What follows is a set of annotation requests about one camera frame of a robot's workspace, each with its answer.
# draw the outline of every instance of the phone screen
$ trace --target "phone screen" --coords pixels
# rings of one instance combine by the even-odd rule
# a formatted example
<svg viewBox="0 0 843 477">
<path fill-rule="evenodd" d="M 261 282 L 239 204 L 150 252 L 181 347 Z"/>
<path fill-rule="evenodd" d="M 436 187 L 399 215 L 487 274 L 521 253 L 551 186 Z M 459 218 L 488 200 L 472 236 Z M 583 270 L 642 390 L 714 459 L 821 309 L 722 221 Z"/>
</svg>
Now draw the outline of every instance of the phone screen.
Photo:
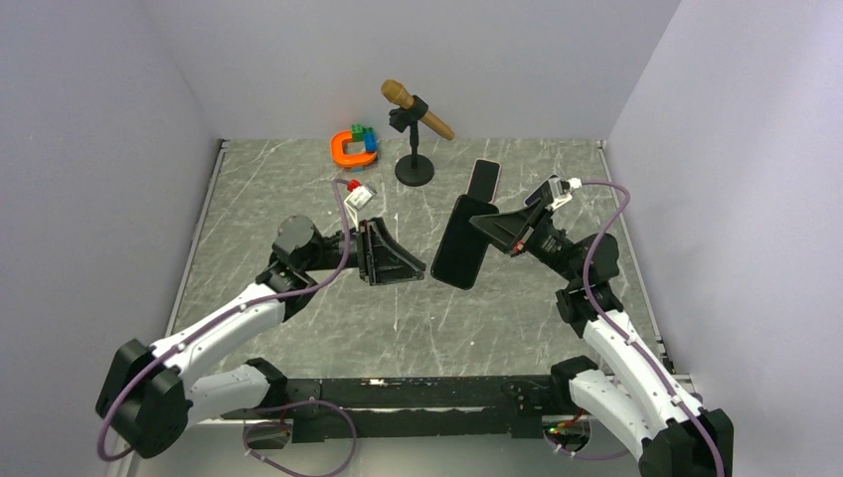
<svg viewBox="0 0 843 477">
<path fill-rule="evenodd" d="M 430 276 L 463 290 L 474 286 L 489 240 L 468 220 L 497 213 L 498 208 L 488 202 L 459 196 L 430 267 Z"/>
<path fill-rule="evenodd" d="M 465 194 L 483 202 L 494 202 L 495 192 L 500 179 L 500 164 L 497 162 L 477 159 L 474 170 L 471 171 L 471 182 Z"/>
</svg>

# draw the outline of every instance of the marble surface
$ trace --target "marble surface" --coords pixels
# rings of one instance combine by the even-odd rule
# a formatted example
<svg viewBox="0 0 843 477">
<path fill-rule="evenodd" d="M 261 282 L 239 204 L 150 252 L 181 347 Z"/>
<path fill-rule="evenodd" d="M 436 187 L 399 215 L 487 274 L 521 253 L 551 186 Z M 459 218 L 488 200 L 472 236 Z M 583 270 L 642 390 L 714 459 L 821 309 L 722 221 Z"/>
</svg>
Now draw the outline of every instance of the marble surface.
<svg viewBox="0 0 843 477">
<path fill-rule="evenodd" d="M 330 189 L 335 177 L 359 179 L 379 193 L 361 217 L 383 217 L 393 237 L 429 270 L 454 201 L 478 157 L 502 164 L 501 212 L 551 173 L 605 178 L 593 141 L 540 139 L 423 140 L 436 167 L 421 188 L 400 184 L 393 168 L 409 153 L 405 139 L 379 141 L 376 165 L 337 168 L 327 140 L 233 141 L 223 160 L 174 331 L 237 296 L 266 265 L 278 225 L 308 216 L 325 234 L 340 227 Z M 587 187 L 555 215 L 574 241 L 596 232 L 614 210 L 607 188 Z M 621 275 L 612 286 L 641 337 L 655 347 L 652 322 L 620 224 Z M 313 273 L 320 280 L 325 273 Z M 290 377 L 356 378 L 544 374 L 558 361 L 597 354 L 562 322 L 554 292 L 565 281 L 532 256 L 489 248 L 473 289 L 426 275 L 423 281 L 369 287 L 346 271 L 292 320 L 242 345 L 213 372 L 264 357 Z"/>
</svg>

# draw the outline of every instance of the back wall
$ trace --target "back wall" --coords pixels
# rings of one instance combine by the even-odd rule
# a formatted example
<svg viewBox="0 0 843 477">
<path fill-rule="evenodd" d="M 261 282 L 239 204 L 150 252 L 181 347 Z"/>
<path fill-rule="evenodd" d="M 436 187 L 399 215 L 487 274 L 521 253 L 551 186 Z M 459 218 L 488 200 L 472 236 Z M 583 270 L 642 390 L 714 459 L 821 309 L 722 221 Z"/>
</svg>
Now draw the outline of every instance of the back wall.
<svg viewBox="0 0 843 477">
<path fill-rule="evenodd" d="M 394 78 L 458 136 L 605 139 L 679 0 L 145 3 L 225 138 L 396 135 Z"/>
</svg>

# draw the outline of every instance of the orange toy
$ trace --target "orange toy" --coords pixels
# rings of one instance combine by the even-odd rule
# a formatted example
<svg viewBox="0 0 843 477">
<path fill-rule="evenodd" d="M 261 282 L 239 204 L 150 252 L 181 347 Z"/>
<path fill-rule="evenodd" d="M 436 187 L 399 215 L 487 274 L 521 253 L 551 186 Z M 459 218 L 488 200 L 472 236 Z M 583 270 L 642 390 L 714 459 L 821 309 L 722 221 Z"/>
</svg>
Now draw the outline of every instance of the orange toy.
<svg viewBox="0 0 843 477">
<path fill-rule="evenodd" d="M 360 154 L 348 155 L 345 153 L 345 145 L 352 142 L 351 131 L 342 131 L 331 139 L 331 155 L 334 156 L 334 162 L 340 167 L 348 169 L 355 169 L 358 167 L 368 166 L 375 162 L 378 157 L 376 152 L 361 152 Z"/>
</svg>

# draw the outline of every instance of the floor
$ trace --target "floor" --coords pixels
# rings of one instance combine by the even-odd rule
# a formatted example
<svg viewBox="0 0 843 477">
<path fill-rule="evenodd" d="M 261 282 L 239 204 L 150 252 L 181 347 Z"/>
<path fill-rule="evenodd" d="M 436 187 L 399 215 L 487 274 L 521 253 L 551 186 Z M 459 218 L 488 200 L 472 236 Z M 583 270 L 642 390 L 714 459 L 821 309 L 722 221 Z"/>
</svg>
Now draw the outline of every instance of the floor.
<svg viewBox="0 0 843 477">
<path fill-rule="evenodd" d="M 327 140 L 232 141 L 225 154 L 176 315 L 179 331 L 239 294 L 266 265 L 278 225 L 306 215 L 324 235 L 339 229 L 330 181 L 358 179 L 378 196 L 361 218 L 383 217 L 393 238 L 429 265 L 454 201 L 465 192 L 473 162 L 502 164 L 495 204 L 520 209 L 551 173 L 606 177 L 593 141 L 541 139 L 422 140 L 436 167 L 421 188 L 393 173 L 409 153 L 405 139 L 379 141 L 379 160 L 363 172 L 337 168 Z M 557 211 L 573 240 L 596 232 L 614 210 L 609 189 L 583 188 Z M 620 225 L 621 275 L 612 282 L 640 336 L 655 348 L 654 330 Z M 319 280 L 326 273 L 314 273 Z M 544 374 L 566 358 L 598 356 L 559 318 L 554 292 L 565 281 L 531 256 L 509 258 L 490 248 L 477 279 L 462 291 L 429 276 L 369 287 L 347 271 L 286 324 L 242 345 L 215 372 L 264 357 L 294 378 L 489 376 Z"/>
</svg>

